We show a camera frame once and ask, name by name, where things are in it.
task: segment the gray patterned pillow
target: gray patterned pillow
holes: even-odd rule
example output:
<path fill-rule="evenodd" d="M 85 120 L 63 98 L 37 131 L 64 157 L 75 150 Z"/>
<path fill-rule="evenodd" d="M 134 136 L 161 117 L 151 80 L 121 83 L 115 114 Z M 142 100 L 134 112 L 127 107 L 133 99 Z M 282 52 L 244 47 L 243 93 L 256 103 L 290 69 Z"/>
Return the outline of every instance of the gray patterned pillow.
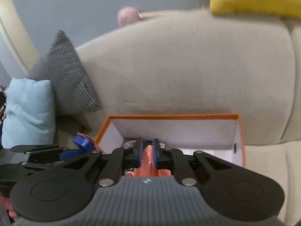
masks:
<path fill-rule="evenodd" d="M 46 55 L 30 70 L 28 79 L 51 80 L 57 115 L 98 110 L 98 98 L 79 57 L 63 31 L 58 31 Z"/>

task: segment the pink ball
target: pink ball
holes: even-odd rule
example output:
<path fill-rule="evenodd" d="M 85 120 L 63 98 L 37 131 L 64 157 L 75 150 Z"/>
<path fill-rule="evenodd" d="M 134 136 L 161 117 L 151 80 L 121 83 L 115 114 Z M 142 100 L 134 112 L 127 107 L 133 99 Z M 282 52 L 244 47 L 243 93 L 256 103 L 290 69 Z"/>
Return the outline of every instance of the pink ball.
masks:
<path fill-rule="evenodd" d="M 124 7 L 117 14 L 117 22 L 120 26 L 132 24 L 139 20 L 139 12 L 133 7 Z"/>

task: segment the orange-trimmed box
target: orange-trimmed box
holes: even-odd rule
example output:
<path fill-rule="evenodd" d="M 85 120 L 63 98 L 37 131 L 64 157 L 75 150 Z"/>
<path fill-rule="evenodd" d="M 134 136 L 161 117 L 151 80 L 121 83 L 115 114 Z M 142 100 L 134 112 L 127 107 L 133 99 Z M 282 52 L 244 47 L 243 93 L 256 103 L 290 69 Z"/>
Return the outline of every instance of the orange-trimmed box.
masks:
<path fill-rule="evenodd" d="M 124 138 L 158 138 L 192 155 L 203 150 L 245 167 L 243 128 L 237 114 L 109 116 L 98 132 L 97 149 L 111 153 Z"/>

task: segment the hand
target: hand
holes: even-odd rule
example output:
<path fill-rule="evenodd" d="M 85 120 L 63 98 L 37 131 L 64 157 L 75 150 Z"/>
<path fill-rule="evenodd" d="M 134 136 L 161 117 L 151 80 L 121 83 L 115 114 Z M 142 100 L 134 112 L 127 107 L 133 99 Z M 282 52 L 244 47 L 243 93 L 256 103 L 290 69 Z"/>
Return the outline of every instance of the hand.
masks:
<path fill-rule="evenodd" d="M 17 213 L 14 211 L 11 201 L 8 198 L 0 195 L 0 207 L 3 207 L 8 210 L 8 215 L 14 220 L 18 219 Z"/>

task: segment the beige sofa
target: beige sofa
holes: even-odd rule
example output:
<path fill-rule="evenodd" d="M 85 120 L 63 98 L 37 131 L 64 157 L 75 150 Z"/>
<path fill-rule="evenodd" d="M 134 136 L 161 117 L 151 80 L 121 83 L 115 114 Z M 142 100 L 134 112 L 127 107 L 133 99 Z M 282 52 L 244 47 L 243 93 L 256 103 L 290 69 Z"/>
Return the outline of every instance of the beige sofa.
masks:
<path fill-rule="evenodd" d="M 131 25 L 77 48 L 102 110 L 76 116 L 239 113 L 247 168 L 286 195 L 279 218 L 301 218 L 301 23 L 191 11 Z"/>

